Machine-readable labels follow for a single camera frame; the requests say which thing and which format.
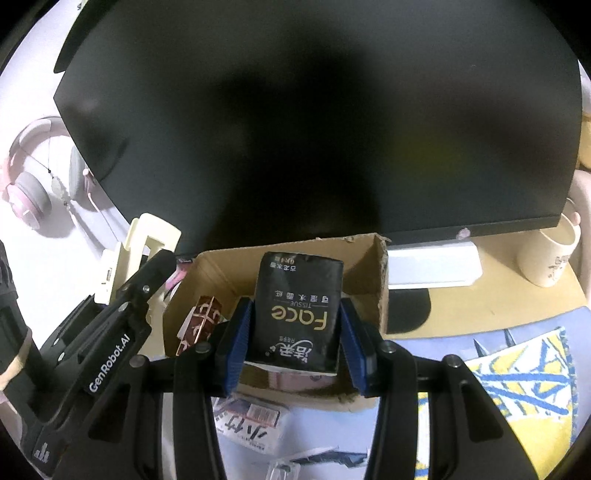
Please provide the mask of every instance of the open cardboard box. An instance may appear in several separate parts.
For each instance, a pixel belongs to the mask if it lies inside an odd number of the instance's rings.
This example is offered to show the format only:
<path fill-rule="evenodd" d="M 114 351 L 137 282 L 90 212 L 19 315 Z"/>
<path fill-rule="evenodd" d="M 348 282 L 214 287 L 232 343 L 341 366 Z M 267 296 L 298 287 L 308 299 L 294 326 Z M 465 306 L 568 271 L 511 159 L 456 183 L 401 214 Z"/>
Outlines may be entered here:
<path fill-rule="evenodd" d="M 163 317 L 164 349 L 174 356 L 179 340 L 177 333 L 189 310 L 201 296 L 215 296 L 222 304 L 222 314 L 230 318 L 240 297 L 253 297 L 262 256 L 269 251 L 295 252 L 342 260 L 343 292 L 349 295 L 362 320 L 386 331 L 388 314 L 388 255 L 385 238 L 376 233 L 344 238 L 326 238 L 202 252 Z M 337 381 L 330 387 L 287 393 L 269 388 L 269 373 L 245 365 L 238 391 L 285 404 L 324 410 L 360 410 L 371 408 L 374 399 L 361 397 L 353 388 L 346 361 L 339 358 Z"/>

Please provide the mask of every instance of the black monitor screen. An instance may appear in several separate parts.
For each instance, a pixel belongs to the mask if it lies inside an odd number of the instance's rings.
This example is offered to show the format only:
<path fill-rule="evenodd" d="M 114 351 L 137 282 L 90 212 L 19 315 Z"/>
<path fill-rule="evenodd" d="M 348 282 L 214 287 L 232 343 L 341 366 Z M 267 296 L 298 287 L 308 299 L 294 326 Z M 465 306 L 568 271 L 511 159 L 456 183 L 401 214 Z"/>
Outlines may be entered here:
<path fill-rule="evenodd" d="M 187 254 L 555 225 L 581 121 L 525 0 L 119 0 L 56 103 L 123 215 Z"/>

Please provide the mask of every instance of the barcode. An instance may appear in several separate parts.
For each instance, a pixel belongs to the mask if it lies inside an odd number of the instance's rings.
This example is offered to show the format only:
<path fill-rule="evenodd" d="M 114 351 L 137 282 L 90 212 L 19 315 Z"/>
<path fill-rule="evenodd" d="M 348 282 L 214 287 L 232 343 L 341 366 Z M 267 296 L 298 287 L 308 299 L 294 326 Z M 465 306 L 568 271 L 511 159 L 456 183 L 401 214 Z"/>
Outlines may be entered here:
<path fill-rule="evenodd" d="M 259 405 L 251 405 L 250 408 L 248 408 L 246 417 L 269 425 L 269 427 L 275 427 L 277 424 L 277 418 L 279 418 L 279 412 Z"/>

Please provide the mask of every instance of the mug print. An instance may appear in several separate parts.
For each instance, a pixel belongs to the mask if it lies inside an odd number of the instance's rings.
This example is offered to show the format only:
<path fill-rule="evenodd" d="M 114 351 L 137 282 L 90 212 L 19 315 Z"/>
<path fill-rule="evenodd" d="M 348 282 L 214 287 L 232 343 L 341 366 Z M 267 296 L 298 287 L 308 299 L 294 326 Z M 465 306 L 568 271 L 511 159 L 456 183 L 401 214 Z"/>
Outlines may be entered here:
<path fill-rule="evenodd" d="M 550 273 L 548 274 L 548 278 L 552 280 L 557 280 L 560 273 L 564 270 L 564 266 L 568 263 L 570 259 L 570 255 L 562 255 L 556 257 L 554 259 L 554 265 L 550 265 L 548 268 L 550 269 Z"/>

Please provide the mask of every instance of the white plastic holder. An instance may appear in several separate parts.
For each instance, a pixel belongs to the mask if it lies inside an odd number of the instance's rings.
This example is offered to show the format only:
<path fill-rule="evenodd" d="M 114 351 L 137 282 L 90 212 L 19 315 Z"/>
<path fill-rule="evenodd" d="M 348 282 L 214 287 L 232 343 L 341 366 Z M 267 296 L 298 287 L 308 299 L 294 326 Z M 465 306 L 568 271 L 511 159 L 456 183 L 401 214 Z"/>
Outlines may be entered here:
<path fill-rule="evenodd" d="M 470 239 L 396 245 L 388 248 L 388 288 L 463 287 L 482 276 Z"/>

